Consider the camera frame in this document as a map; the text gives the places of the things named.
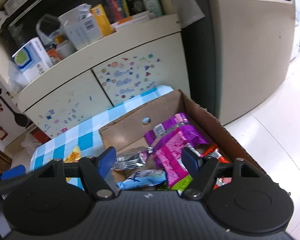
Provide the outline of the purple snack bag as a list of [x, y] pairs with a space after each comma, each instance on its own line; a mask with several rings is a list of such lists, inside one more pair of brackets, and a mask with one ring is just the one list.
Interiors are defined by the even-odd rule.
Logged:
[[185, 113], [177, 113], [168, 120], [158, 124], [144, 136], [147, 144], [157, 152], [162, 146], [179, 146], [191, 144], [212, 145], [214, 142], [201, 131]]

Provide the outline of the cardboard box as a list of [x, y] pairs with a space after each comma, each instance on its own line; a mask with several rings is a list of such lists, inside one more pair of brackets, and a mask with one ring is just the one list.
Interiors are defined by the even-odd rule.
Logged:
[[167, 185], [173, 190], [183, 190], [191, 181], [181, 162], [181, 150], [187, 144], [201, 155], [218, 150], [227, 163], [243, 158], [260, 168], [212, 114], [181, 90], [115, 118], [100, 129], [100, 135], [104, 147], [113, 146], [117, 153], [138, 146], [151, 147], [153, 155], [147, 167], [164, 170]]

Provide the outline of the green snack bag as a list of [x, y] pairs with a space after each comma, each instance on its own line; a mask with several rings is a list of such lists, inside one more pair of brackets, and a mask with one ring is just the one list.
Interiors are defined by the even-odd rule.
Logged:
[[176, 184], [174, 184], [172, 187], [168, 187], [166, 184], [164, 184], [159, 189], [164, 191], [178, 191], [182, 193], [188, 187], [191, 181], [193, 181], [192, 177], [190, 175], [187, 175], [183, 179], [178, 181]]

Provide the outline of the yellow box on shelf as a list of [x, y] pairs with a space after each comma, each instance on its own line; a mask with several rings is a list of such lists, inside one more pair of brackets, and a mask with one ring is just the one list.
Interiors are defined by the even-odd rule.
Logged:
[[109, 36], [114, 32], [101, 4], [92, 7], [90, 12], [93, 14], [103, 37]]

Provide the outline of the pink snack packet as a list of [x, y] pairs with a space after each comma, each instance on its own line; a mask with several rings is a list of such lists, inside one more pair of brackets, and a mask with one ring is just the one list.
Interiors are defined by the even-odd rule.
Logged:
[[177, 128], [154, 146], [154, 159], [165, 170], [168, 187], [189, 175], [181, 161], [181, 152], [188, 142], [181, 128]]

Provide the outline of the green white carton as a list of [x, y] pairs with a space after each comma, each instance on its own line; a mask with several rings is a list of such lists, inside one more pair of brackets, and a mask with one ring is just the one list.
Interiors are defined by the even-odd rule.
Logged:
[[161, 17], [164, 13], [160, 0], [142, 0], [147, 11], [152, 12], [156, 17]]

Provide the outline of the red cardboard carton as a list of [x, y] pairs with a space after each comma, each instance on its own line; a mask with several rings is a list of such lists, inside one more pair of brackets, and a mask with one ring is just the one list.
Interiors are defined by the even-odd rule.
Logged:
[[36, 127], [30, 132], [41, 144], [45, 144], [51, 140], [40, 128]]

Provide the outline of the white blue snack bag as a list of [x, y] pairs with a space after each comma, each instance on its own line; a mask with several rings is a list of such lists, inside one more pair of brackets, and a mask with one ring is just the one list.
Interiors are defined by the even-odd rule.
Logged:
[[144, 187], [153, 187], [166, 181], [166, 172], [164, 170], [142, 170], [136, 171], [124, 181], [117, 182], [120, 190], [133, 190]]

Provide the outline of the white barcode box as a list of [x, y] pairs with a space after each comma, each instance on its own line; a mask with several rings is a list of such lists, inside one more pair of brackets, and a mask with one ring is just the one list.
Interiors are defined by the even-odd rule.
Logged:
[[84, 3], [58, 17], [66, 36], [76, 50], [81, 50], [102, 38], [90, 9], [91, 5]]

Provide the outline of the yellow snack packet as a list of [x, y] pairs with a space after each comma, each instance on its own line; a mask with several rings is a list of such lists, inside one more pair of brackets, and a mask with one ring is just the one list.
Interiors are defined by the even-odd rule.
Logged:
[[81, 159], [81, 150], [78, 146], [71, 151], [71, 153], [64, 159], [64, 163], [77, 163]]

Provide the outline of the cream cabinet with stickers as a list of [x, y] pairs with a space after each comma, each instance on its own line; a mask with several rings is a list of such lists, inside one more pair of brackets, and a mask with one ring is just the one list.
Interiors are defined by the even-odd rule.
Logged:
[[[181, 26], [173, 9], [142, 0], [0, 0], [0, 94], [12, 120], [55, 138], [83, 121], [162, 85], [190, 94]], [[101, 4], [114, 32], [76, 50], [58, 17]], [[29, 83], [12, 56], [38, 37], [53, 66]]]

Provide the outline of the clear plastic bag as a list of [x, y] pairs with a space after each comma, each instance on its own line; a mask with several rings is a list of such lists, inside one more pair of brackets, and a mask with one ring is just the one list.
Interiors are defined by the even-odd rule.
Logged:
[[37, 140], [31, 133], [28, 133], [25, 136], [25, 139], [22, 141], [21, 146], [25, 148], [26, 152], [29, 155], [33, 155], [35, 150], [41, 145], [42, 143]]

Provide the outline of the blue white medicine box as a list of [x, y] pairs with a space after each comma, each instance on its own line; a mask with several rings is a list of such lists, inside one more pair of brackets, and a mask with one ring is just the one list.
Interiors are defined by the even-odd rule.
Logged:
[[38, 37], [32, 38], [23, 45], [13, 54], [12, 59], [29, 83], [53, 66], [53, 62]]

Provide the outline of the cream refrigerator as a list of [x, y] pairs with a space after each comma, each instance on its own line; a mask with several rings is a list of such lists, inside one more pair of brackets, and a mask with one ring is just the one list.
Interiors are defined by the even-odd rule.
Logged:
[[203, 18], [181, 31], [191, 98], [221, 123], [267, 100], [286, 78], [294, 0], [195, 0]]

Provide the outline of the blue checkered tablecloth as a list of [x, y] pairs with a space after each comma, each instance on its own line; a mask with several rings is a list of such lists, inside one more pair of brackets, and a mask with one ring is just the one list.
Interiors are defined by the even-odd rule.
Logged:
[[66, 158], [76, 146], [83, 157], [100, 155], [104, 151], [99, 133], [101, 127], [172, 90], [169, 86], [153, 88], [62, 132], [35, 150], [30, 161], [30, 171], [44, 166], [54, 158]]

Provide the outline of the silver foil snack packet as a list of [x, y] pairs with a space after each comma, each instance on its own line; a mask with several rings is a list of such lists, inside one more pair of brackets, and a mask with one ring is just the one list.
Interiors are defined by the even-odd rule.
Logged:
[[144, 167], [151, 154], [153, 154], [152, 147], [140, 146], [128, 149], [125, 152], [117, 154], [116, 161], [111, 169], [124, 171]]

